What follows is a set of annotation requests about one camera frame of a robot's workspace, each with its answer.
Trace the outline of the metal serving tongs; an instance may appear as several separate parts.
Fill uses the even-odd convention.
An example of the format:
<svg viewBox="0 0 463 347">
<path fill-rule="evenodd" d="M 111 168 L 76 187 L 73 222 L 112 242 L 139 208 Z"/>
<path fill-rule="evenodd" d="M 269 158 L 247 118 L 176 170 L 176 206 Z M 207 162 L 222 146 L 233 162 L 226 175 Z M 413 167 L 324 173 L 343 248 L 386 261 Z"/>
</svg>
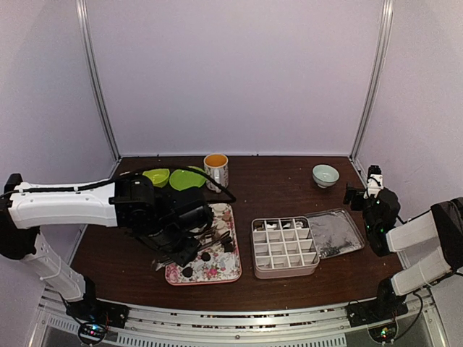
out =
<svg viewBox="0 0 463 347">
<path fill-rule="evenodd" d="M 201 244 L 200 248 L 198 249 L 197 252 L 203 251 L 203 250 L 205 250 L 205 249 L 207 249 L 209 247 L 212 247 L 212 246 L 214 246 L 216 244 L 223 244 L 225 241 L 230 241 L 230 240 L 232 240 L 231 231 L 228 230 L 225 233 L 221 234 L 220 236 L 212 238 L 211 241 L 206 242 L 204 244 Z M 167 260 L 164 260 L 164 261 L 154 260 L 154 261 L 152 261 L 150 268 L 151 268 L 151 270 L 158 271 L 161 268 L 166 267 L 167 265 L 170 265 L 170 264 L 173 264 L 173 263 L 174 263 L 174 261 L 171 260 L 171 259 L 167 259 Z"/>
</svg>

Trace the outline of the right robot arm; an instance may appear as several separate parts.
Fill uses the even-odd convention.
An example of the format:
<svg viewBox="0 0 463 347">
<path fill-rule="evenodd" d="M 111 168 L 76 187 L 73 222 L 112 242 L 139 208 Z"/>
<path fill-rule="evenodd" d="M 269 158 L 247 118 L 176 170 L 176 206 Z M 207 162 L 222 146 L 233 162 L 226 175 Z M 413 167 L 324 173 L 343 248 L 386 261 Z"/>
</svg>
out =
<svg viewBox="0 0 463 347">
<path fill-rule="evenodd" d="M 362 212 L 369 245 L 379 257 L 438 240 L 438 246 L 416 264 L 382 280 L 375 299 L 349 304 L 347 314 L 352 324 L 407 313 L 404 301 L 408 294 L 456 275 L 462 268 L 462 198 L 436 203 L 400 226 L 396 225 L 398 197 L 382 184 L 367 189 L 347 185 L 343 203 Z"/>
</svg>

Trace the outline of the pink rabbit tin lid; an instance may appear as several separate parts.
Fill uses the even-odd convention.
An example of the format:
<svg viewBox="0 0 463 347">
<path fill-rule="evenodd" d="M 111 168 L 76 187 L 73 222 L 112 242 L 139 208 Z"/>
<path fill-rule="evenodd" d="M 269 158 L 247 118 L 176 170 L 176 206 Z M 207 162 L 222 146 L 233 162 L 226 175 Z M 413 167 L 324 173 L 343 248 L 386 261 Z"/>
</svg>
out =
<svg viewBox="0 0 463 347">
<path fill-rule="evenodd" d="M 306 215 L 319 257 L 329 259 L 365 247 L 365 240 L 344 208 Z"/>
</svg>

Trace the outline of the pink divided tin box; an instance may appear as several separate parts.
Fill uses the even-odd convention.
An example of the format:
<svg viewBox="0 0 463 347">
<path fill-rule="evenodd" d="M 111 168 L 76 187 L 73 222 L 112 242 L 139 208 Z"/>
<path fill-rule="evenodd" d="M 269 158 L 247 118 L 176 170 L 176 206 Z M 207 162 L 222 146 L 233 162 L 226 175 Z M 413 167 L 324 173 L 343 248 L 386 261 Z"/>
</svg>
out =
<svg viewBox="0 0 463 347">
<path fill-rule="evenodd" d="M 303 216 L 257 218 L 250 234 L 255 276 L 261 280 L 312 275 L 320 257 Z"/>
</svg>

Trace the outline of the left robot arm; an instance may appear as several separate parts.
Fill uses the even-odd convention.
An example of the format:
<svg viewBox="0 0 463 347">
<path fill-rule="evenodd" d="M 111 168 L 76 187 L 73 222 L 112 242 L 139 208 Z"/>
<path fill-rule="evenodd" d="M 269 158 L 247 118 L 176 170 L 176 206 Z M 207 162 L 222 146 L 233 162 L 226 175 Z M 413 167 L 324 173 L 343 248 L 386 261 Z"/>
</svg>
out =
<svg viewBox="0 0 463 347">
<path fill-rule="evenodd" d="M 199 251 L 201 231 L 212 223 L 213 211 L 197 187 L 170 193 L 143 175 L 46 186 L 24 182 L 15 173 L 1 195 L 1 255 L 30 264 L 71 308 L 96 321 L 104 306 L 94 283 L 62 262 L 41 235 L 41 226 L 126 228 L 155 252 L 185 266 Z"/>
</svg>

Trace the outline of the floral pink tray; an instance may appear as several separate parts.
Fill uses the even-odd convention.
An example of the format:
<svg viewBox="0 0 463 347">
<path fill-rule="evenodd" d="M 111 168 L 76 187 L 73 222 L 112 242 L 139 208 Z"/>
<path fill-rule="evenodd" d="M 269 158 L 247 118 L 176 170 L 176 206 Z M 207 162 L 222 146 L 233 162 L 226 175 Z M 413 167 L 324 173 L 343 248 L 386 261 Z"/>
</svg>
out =
<svg viewBox="0 0 463 347">
<path fill-rule="evenodd" d="M 231 240 L 216 244 L 198 252 L 196 258 L 184 267 L 170 264 L 165 267 L 164 277 L 172 286 L 193 286 L 231 283 L 242 274 L 237 232 L 231 205 L 212 204 L 214 214 L 212 228 L 200 237 L 201 244 L 231 231 Z"/>
</svg>

